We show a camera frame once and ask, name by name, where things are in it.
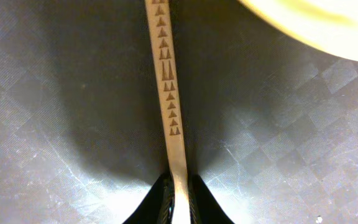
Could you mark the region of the yellow plate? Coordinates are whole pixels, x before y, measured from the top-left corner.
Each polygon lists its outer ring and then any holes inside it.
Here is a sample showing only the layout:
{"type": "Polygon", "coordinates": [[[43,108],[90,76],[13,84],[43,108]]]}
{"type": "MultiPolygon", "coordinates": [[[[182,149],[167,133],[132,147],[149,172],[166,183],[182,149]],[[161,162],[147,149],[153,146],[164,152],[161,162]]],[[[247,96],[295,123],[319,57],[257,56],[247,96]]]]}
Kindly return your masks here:
{"type": "Polygon", "coordinates": [[[274,28],[315,49],[358,61],[358,0],[240,0],[274,28]]]}

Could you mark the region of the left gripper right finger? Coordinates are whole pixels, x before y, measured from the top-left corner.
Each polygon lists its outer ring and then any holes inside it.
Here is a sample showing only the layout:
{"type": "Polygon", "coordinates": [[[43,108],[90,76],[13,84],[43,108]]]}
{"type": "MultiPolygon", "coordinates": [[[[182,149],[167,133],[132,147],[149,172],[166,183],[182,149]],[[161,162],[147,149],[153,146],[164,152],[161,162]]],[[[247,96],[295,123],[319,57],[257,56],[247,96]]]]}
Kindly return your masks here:
{"type": "Polygon", "coordinates": [[[234,224],[199,175],[190,178],[189,196],[191,224],[234,224]]]}

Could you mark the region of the wooden chopstick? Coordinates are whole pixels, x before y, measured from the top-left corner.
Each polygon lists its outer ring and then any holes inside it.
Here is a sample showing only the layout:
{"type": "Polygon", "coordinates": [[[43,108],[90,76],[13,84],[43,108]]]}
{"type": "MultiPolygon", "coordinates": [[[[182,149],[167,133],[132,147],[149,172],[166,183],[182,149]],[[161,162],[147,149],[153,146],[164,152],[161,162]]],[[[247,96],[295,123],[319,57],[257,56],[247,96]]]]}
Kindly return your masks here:
{"type": "Polygon", "coordinates": [[[168,164],[174,184],[173,224],[190,224],[190,199],[168,0],[145,0],[168,164]]]}

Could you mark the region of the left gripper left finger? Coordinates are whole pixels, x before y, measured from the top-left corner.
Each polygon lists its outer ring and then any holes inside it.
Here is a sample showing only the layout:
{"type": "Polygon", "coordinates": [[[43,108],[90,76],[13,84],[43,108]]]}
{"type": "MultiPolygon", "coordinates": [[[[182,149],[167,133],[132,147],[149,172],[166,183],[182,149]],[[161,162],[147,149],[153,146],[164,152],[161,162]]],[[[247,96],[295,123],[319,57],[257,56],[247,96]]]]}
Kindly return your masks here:
{"type": "Polygon", "coordinates": [[[162,174],[124,224],[171,224],[175,193],[170,174],[162,174]]]}

